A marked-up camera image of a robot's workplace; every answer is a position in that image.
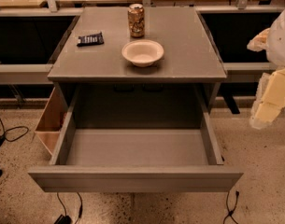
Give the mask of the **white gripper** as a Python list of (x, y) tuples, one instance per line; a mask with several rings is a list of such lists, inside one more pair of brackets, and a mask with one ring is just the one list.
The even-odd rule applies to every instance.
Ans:
[[(251, 39), (247, 49), (256, 52), (266, 49), (267, 59), (271, 63), (285, 66), (285, 9), (272, 23), (270, 30), (266, 28)], [(250, 111), (250, 126), (261, 130), (271, 125), (284, 107), (285, 68), (272, 74), (263, 73)]]

